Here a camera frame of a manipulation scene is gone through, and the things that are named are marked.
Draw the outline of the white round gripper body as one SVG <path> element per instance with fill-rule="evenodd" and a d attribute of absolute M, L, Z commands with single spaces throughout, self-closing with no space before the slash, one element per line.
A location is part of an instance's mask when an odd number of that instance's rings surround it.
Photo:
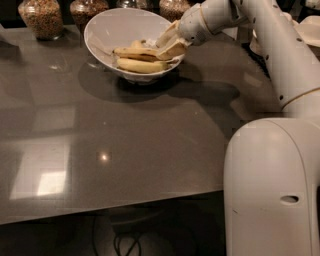
<path fill-rule="evenodd" d="M 195 46 L 209 41 L 212 37 L 209 29 L 211 11 L 209 3 L 198 3 L 188 9 L 179 22 L 180 35 Z"/>

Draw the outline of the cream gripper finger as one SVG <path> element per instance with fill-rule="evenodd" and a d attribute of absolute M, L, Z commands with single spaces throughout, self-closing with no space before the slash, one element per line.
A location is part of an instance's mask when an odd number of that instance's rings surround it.
<path fill-rule="evenodd" d="M 160 60 L 170 60 L 185 54 L 190 45 L 191 43 L 183 38 L 171 38 L 167 41 L 158 39 L 156 41 L 158 47 L 156 57 Z"/>
<path fill-rule="evenodd" d="M 171 38 L 178 34 L 178 26 L 179 20 L 175 20 L 174 22 L 172 22 L 156 40 L 155 46 L 157 48 L 164 47 Z"/>

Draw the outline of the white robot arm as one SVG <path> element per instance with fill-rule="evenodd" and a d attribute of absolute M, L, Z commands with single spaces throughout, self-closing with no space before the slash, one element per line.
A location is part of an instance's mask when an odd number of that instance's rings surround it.
<path fill-rule="evenodd" d="M 252 121 L 224 164 L 227 256 L 319 256 L 320 62 L 276 0 L 205 0 L 177 35 L 194 45 L 248 21 L 262 48 L 280 118 Z"/>

